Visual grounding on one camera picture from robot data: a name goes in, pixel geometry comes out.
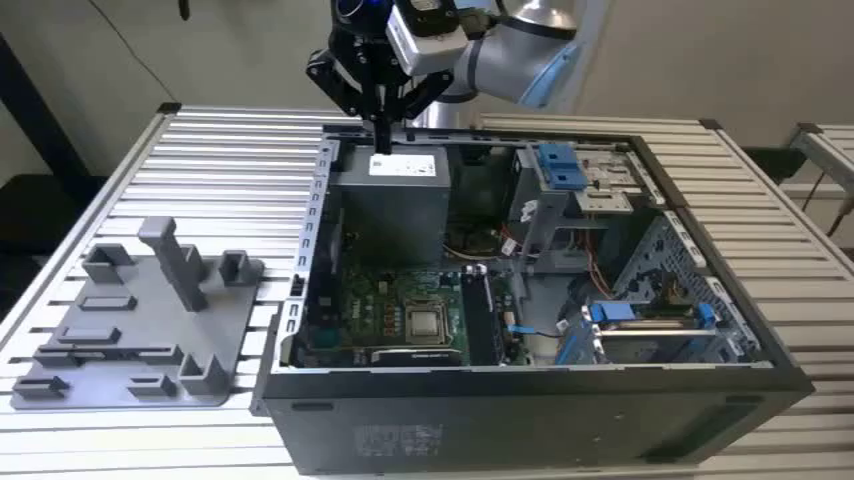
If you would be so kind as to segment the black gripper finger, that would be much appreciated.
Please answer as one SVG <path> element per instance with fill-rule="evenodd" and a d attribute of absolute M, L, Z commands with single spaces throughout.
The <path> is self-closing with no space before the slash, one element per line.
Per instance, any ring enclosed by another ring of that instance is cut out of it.
<path fill-rule="evenodd" d="M 383 152 L 383 118 L 375 85 L 368 82 L 356 89 L 336 68 L 336 59 L 328 49 L 309 55 L 305 74 L 341 112 L 359 116 L 372 125 L 375 152 Z"/>
<path fill-rule="evenodd" d="M 411 77 L 404 76 L 384 86 L 381 110 L 381 152 L 391 152 L 392 126 L 404 119 L 412 120 L 437 99 L 453 81 L 451 72 L 429 73 L 424 79 L 403 92 Z"/>

